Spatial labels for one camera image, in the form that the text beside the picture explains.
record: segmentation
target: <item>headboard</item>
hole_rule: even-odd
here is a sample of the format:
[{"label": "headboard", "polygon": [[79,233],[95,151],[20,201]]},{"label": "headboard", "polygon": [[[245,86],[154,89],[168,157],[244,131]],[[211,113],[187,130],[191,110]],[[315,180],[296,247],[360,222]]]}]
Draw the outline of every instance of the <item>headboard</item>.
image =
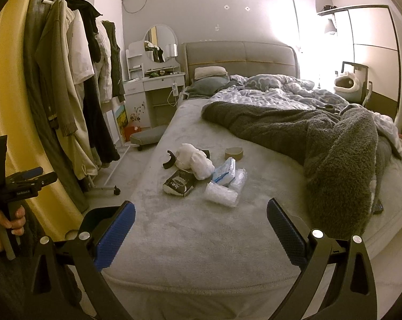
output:
[{"label": "headboard", "polygon": [[283,43],[205,41],[183,43],[179,62],[192,83],[195,68],[222,66],[229,74],[251,77],[256,74],[286,74],[300,77],[295,51]]}]

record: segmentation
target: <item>gray bed sheet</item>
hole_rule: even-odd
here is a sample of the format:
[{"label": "gray bed sheet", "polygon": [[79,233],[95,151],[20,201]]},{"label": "gray bed sheet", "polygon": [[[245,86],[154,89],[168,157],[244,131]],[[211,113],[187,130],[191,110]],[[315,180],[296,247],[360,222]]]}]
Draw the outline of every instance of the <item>gray bed sheet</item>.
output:
[{"label": "gray bed sheet", "polygon": [[[207,99],[182,103],[132,194],[136,222],[103,274],[137,319],[268,319],[299,274],[266,218],[275,197],[310,226],[304,202],[305,178],[293,159],[240,140],[201,119]],[[215,166],[227,147],[241,146],[237,167],[248,171],[238,207],[203,199],[208,181],[186,198],[167,195],[162,184],[167,150],[191,143],[210,150]],[[392,157],[383,178],[385,208],[372,217],[363,239],[370,258],[402,227],[402,161]]]}]

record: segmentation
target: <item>stool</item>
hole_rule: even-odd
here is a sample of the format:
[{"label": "stool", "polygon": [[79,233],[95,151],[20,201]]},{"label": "stool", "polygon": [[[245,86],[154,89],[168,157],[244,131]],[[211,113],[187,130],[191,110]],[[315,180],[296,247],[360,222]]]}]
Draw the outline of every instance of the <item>stool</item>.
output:
[{"label": "stool", "polygon": [[130,142],[138,144],[137,150],[142,150],[144,145],[158,143],[167,129],[167,125],[154,127],[153,129],[133,133]]}]

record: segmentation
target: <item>bubble wrap roll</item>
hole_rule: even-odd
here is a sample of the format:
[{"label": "bubble wrap roll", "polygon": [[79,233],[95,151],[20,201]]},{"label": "bubble wrap roll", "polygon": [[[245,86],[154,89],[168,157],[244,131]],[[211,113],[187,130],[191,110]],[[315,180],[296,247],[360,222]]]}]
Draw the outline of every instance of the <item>bubble wrap roll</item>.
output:
[{"label": "bubble wrap roll", "polygon": [[227,207],[236,207],[238,204],[238,192],[215,182],[209,182],[204,192],[204,198],[208,201],[223,204]]},{"label": "bubble wrap roll", "polygon": [[235,171],[235,178],[230,182],[229,189],[235,190],[240,193],[247,180],[247,171],[245,169],[237,169]]}]

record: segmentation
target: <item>metal bolt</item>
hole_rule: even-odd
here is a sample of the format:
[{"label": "metal bolt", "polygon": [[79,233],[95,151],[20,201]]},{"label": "metal bolt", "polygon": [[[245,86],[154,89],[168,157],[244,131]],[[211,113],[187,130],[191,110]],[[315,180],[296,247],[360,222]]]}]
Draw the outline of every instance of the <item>metal bolt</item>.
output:
[{"label": "metal bolt", "polygon": [[85,241],[90,238],[90,234],[84,231],[79,234],[78,238],[81,239],[82,241]]},{"label": "metal bolt", "polygon": [[321,230],[313,230],[312,235],[315,238],[322,238],[324,237],[324,233]]},{"label": "metal bolt", "polygon": [[41,244],[47,244],[49,241],[50,241],[50,238],[48,238],[47,236],[41,237],[41,239],[40,239]]},{"label": "metal bolt", "polygon": [[352,239],[354,240],[355,243],[358,243],[358,244],[360,244],[362,242],[362,238],[357,235],[353,236]]}]

